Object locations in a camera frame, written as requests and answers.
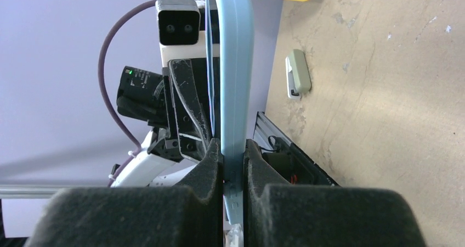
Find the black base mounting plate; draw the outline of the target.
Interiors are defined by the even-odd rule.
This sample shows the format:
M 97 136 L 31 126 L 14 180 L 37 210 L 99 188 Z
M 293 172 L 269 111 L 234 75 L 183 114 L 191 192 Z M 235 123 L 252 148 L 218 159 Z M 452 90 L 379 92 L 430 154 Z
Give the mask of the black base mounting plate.
M 263 112 L 257 112 L 253 140 L 264 160 L 292 184 L 338 186 L 314 160 L 280 130 Z

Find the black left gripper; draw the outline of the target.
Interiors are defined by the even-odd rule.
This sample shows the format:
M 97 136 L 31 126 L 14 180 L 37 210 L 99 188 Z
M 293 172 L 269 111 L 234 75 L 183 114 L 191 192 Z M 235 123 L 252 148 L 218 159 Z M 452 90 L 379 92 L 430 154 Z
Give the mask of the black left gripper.
M 212 139 L 207 61 L 170 60 L 168 71 L 169 78 L 125 66 L 117 91 L 117 111 L 152 127 L 148 154 L 173 162 L 183 157 L 198 163 Z

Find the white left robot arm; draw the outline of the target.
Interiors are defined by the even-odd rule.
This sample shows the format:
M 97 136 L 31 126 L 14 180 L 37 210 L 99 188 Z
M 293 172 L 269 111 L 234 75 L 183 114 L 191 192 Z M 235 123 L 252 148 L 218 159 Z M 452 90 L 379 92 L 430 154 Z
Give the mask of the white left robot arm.
M 112 170 L 112 187 L 146 187 L 174 164 L 199 163 L 214 134 L 205 58 L 174 59 L 161 74 L 126 66 L 117 90 L 120 115 L 151 130 L 131 161 Z

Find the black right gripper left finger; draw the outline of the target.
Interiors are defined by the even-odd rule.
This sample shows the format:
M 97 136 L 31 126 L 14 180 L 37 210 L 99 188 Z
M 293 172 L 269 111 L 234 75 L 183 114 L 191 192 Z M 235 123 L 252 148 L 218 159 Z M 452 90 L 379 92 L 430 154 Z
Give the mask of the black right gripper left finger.
M 222 246 L 219 140 L 173 186 L 56 193 L 27 246 Z

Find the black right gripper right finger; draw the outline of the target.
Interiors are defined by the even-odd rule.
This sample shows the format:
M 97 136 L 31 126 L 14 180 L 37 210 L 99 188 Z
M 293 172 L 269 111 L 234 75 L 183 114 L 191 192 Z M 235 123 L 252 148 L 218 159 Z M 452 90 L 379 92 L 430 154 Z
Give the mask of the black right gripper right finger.
M 245 246 L 425 246 L 406 200 L 386 189 L 293 185 L 248 140 Z

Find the aluminium front rail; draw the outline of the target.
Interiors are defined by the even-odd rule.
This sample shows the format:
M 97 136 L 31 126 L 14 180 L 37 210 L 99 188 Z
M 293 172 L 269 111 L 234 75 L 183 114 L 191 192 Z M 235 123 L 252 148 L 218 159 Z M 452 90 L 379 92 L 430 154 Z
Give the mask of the aluminium front rail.
M 85 185 L 1 185 L 1 199 L 49 199 L 63 189 L 72 188 L 107 188 L 103 186 Z

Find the grey white small device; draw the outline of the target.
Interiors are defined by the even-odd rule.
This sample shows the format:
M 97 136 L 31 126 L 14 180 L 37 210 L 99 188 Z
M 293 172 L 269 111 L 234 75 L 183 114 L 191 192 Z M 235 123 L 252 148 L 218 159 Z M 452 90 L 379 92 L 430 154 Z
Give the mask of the grey white small device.
M 311 90 L 311 78 L 305 54 L 293 49 L 285 58 L 287 96 L 291 100 L 300 100 L 303 94 Z

